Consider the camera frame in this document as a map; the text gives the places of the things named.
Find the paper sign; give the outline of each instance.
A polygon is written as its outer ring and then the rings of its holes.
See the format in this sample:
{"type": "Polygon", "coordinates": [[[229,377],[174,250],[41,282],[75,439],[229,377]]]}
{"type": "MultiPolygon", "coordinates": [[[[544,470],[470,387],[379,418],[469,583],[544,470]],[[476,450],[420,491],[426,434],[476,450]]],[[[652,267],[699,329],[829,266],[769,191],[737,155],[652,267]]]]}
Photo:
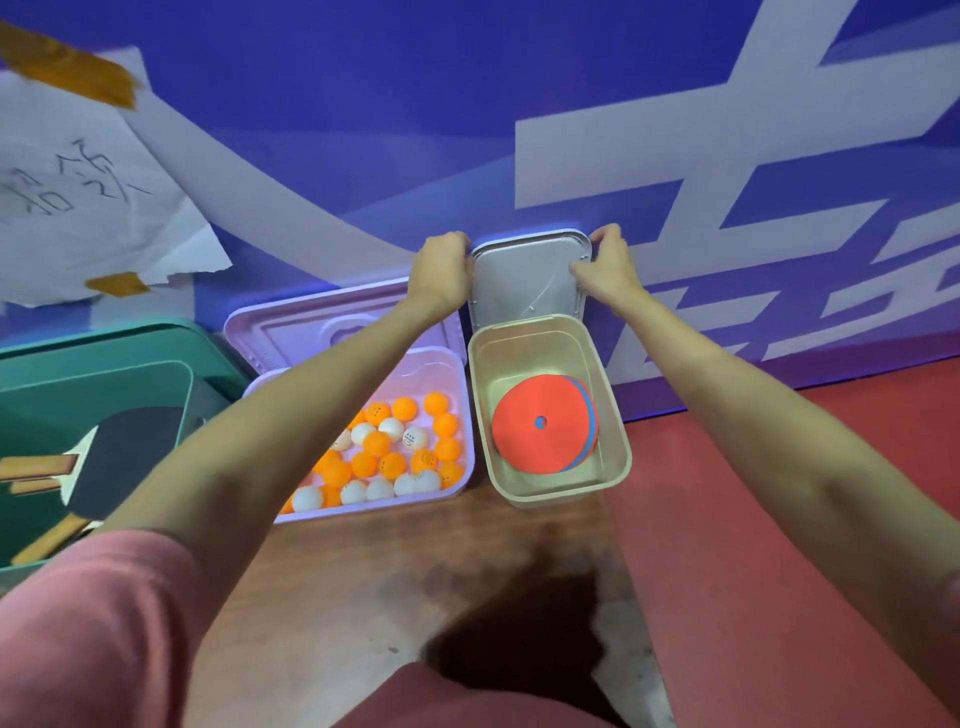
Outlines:
{"type": "Polygon", "coordinates": [[[76,301],[98,295],[90,279],[228,266],[117,109],[0,73],[0,301],[76,301]]]}

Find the wooden handle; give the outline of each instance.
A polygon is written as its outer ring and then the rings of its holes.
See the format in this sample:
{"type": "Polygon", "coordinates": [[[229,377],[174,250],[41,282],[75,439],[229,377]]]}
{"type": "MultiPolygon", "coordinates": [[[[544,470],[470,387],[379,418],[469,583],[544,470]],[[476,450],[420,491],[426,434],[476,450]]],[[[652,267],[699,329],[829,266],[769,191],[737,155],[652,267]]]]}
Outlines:
{"type": "Polygon", "coordinates": [[[42,477],[37,480],[15,480],[10,484],[10,495],[25,496],[28,493],[55,491],[59,487],[60,481],[54,477],[42,477]]]}
{"type": "Polygon", "coordinates": [[[88,523],[90,523],[90,519],[68,513],[65,519],[14,556],[10,560],[10,565],[12,567],[22,567],[36,561],[42,561],[60,548],[65,541],[73,538],[88,523]]]}
{"type": "Polygon", "coordinates": [[[26,480],[34,477],[67,475],[77,464],[76,455],[33,455],[0,457],[0,480],[26,480]]]}

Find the red disc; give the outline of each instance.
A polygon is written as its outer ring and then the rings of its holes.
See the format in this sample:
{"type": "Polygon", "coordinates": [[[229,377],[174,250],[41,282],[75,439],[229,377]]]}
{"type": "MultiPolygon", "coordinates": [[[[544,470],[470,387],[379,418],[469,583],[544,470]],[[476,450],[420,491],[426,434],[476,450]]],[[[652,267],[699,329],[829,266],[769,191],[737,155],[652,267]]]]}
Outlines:
{"type": "Polygon", "coordinates": [[[517,470],[559,473],[582,462],[596,442],[593,402],[569,376],[532,376],[496,406],[492,434],[497,451],[517,470]]]}

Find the white ball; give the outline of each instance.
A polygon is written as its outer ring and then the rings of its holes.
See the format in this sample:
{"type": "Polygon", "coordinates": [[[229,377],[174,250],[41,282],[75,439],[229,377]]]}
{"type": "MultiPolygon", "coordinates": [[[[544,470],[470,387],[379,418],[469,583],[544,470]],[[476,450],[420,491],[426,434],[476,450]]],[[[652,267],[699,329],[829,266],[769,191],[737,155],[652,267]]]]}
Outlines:
{"type": "Polygon", "coordinates": [[[403,437],[403,423],[396,417],[388,417],[380,423],[380,427],[377,429],[381,432],[386,432],[392,443],[395,443],[403,437]]]}
{"type": "Polygon", "coordinates": [[[350,431],[350,439],[353,441],[353,444],[358,448],[363,447],[363,439],[367,437],[371,432],[376,432],[376,427],[370,423],[360,423],[354,429],[350,431]]]}
{"type": "Polygon", "coordinates": [[[345,429],[340,433],[340,437],[333,441],[333,445],[331,445],[330,448],[335,449],[337,452],[343,452],[345,449],[349,449],[352,442],[350,439],[350,431],[345,429]]]}
{"type": "Polygon", "coordinates": [[[416,481],[409,473],[404,473],[394,482],[394,493],[398,496],[410,496],[416,492],[416,481]]]}
{"type": "Polygon", "coordinates": [[[320,494],[320,489],[308,485],[294,491],[292,505],[296,513],[302,513],[303,511],[318,510],[323,502],[324,499],[320,494]]]}
{"type": "Polygon", "coordinates": [[[437,471],[423,471],[414,475],[414,493],[433,493],[440,490],[440,475],[437,471]]]}
{"type": "Polygon", "coordinates": [[[422,427],[408,427],[403,433],[403,446],[407,449],[425,448],[429,440],[429,433],[422,427]]]}
{"type": "Polygon", "coordinates": [[[367,499],[367,484],[363,480],[351,480],[340,491],[340,501],[344,505],[362,503],[367,499]]]}
{"type": "Polygon", "coordinates": [[[367,500],[381,500],[394,496],[394,485],[387,478],[372,477],[367,486],[367,500]]]}

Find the table tennis paddle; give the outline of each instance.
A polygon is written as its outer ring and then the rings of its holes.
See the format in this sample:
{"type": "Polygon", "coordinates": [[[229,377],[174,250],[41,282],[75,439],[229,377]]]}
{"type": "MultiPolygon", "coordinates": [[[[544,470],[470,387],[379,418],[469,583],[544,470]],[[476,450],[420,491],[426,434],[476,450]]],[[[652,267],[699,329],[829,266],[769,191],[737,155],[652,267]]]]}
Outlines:
{"type": "MultiPolygon", "coordinates": [[[[105,520],[177,445],[182,417],[182,407],[139,407],[111,415],[90,430],[68,453],[76,458],[72,470],[48,478],[60,484],[60,499],[70,512],[17,553],[11,565],[45,559],[88,525],[105,520]]],[[[18,473],[25,472],[22,462],[16,465],[18,473]]],[[[31,482],[13,485],[20,486],[19,493],[36,492],[27,490],[31,482]]]]}

